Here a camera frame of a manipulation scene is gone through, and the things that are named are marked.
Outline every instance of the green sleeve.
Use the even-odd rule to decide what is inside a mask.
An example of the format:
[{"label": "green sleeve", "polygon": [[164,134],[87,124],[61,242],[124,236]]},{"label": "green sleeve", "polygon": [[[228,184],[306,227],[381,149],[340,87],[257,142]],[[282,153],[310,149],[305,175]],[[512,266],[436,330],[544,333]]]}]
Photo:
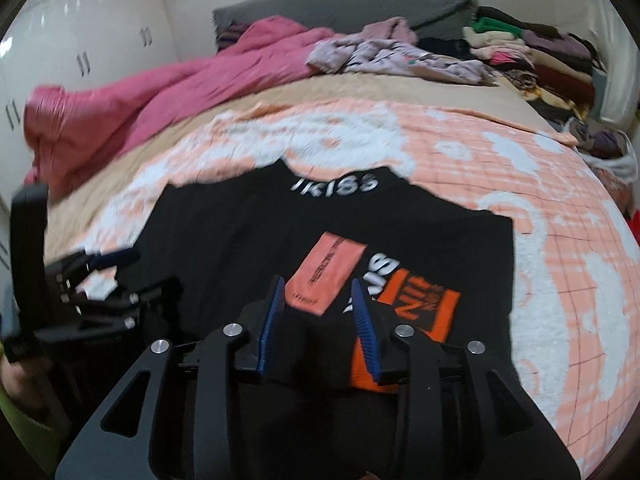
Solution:
[{"label": "green sleeve", "polygon": [[0,410],[15,434],[45,473],[52,476],[58,465],[60,438],[56,432],[29,418],[12,403],[0,383]]}]

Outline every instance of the pink blanket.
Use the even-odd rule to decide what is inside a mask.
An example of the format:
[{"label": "pink blanket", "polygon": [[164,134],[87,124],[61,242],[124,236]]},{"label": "pink blanket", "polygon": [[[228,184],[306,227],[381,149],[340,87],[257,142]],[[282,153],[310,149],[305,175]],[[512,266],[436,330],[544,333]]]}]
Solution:
[{"label": "pink blanket", "polygon": [[271,16],[213,57],[163,66],[97,90],[38,87],[24,109],[24,136],[35,154],[26,181],[46,182],[50,198],[59,200],[171,124],[317,73],[306,58],[317,41],[333,34]]}]

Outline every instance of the pile of clothes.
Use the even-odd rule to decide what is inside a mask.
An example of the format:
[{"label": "pile of clothes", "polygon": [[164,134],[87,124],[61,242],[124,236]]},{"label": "pile of clothes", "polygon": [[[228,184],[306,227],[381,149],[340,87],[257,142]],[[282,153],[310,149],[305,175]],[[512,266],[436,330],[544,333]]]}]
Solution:
[{"label": "pile of clothes", "polygon": [[557,131],[571,118],[599,118],[607,75],[587,40],[479,7],[463,29],[469,52],[504,76]]},{"label": "pile of clothes", "polygon": [[459,60],[416,46],[406,19],[396,16],[361,32],[319,41],[306,63],[327,74],[366,72],[457,84],[490,84],[494,73],[478,59]]}]

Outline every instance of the metal screw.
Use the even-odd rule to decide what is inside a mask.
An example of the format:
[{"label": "metal screw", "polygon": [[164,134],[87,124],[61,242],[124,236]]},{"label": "metal screw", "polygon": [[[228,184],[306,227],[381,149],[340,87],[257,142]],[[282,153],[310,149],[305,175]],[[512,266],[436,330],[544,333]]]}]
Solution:
[{"label": "metal screw", "polygon": [[234,337],[236,335],[240,335],[242,333],[242,325],[238,325],[238,323],[229,323],[222,329],[222,333],[228,337]]},{"label": "metal screw", "polygon": [[151,343],[151,351],[154,354],[162,354],[169,349],[169,342],[166,339],[158,339]]},{"label": "metal screw", "polygon": [[411,325],[398,325],[395,332],[400,337],[411,337],[415,331]]},{"label": "metal screw", "polygon": [[484,344],[481,341],[470,341],[466,348],[472,354],[480,355],[484,353]]}]

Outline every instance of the gray pillow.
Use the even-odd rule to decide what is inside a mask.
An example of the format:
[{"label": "gray pillow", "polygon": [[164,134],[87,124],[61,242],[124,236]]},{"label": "gray pillow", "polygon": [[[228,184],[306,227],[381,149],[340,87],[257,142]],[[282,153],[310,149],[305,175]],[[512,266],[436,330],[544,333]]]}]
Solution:
[{"label": "gray pillow", "polygon": [[214,11],[219,31],[232,20],[254,22],[279,14],[312,27],[353,34],[367,23],[403,16],[419,38],[459,40],[469,25],[476,0],[247,0]]}]

